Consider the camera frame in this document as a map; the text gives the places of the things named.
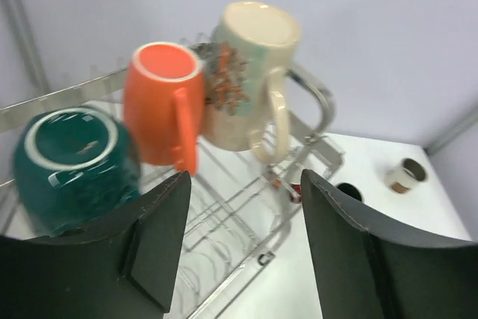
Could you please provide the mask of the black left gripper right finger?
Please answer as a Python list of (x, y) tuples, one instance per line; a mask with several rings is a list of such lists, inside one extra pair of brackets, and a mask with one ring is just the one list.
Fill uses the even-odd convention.
[(475, 318), (477, 244), (428, 232), (301, 175), (324, 318)]

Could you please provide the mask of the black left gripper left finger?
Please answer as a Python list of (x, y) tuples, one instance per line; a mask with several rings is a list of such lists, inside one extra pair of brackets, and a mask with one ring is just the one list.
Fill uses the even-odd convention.
[(190, 205), (180, 172), (58, 237), (1, 238), (3, 318), (162, 318)]

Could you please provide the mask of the tall beige floral mug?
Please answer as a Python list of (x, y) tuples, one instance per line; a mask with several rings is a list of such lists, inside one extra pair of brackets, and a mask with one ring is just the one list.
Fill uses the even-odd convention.
[(289, 13), (259, 1), (228, 4), (211, 35), (202, 134), (228, 151), (250, 150), (264, 164), (290, 146), (285, 78), (301, 39)]

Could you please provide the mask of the dark green mug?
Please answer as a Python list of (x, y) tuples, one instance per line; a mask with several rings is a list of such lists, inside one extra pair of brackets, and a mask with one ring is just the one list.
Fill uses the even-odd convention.
[(12, 169), (37, 235), (61, 235), (140, 195), (134, 138), (121, 122), (89, 105), (32, 117), (16, 144)]

